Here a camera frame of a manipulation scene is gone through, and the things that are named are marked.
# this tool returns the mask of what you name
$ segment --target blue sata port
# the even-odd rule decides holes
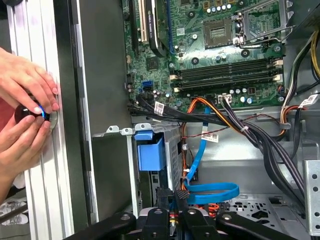
[[[146,87],[152,87],[154,85],[153,81],[143,81],[142,82],[142,87],[146,88]]]
[[[152,91],[153,90],[153,86],[154,86],[154,82],[153,81],[143,81],[142,82],[142,89],[144,91]]]

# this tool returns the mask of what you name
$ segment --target barcode label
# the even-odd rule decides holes
[[[318,97],[318,94],[313,94],[308,99],[303,100],[303,102],[300,104],[299,109],[303,108],[304,106],[312,105],[315,103],[316,99]]]
[[[165,105],[162,104],[161,102],[156,101],[154,103],[154,113],[162,116],[164,113]]]
[[[183,35],[185,35],[185,34],[186,34],[186,32],[185,32],[185,28],[184,28],[184,27],[178,28],[178,29],[176,30],[176,35],[177,35],[177,36],[183,36]]]
[[[219,135],[218,134],[207,133],[207,132],[208,132],[208,127],[203,126],[202,127],[202,135],[201,135],[202,140],[206,140],[206,141],[213,142],[213,143],[219,142]]]

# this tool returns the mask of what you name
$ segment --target green motherboard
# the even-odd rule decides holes
[[[248,13],[250,44],[242,41],[241,11],[259,0],[123,0],[127,90],[187,111],[197,96],[218,107],[279,106],[284,98],[284,46],[276,1]]]

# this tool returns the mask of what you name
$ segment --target blue drive bracket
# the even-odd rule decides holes
[[[166,166],[164,136],[155,136],[153,131],[139,131],[134,135],[137,142],[140,171],[161,171]]]

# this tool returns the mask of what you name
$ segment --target hand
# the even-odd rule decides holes
[[[34,167],[50,135],[50,122],[29,115],[18,124],[14,116],[0,132],[0,182],[13,181]]]
[[[58,89],[53,78],[42,67],[0,48],[0,97],[13,108],[20,103],[31,112],[41,114],[41,109],[24,88],[30,91],[46,113],[59,109],[54,96]]]

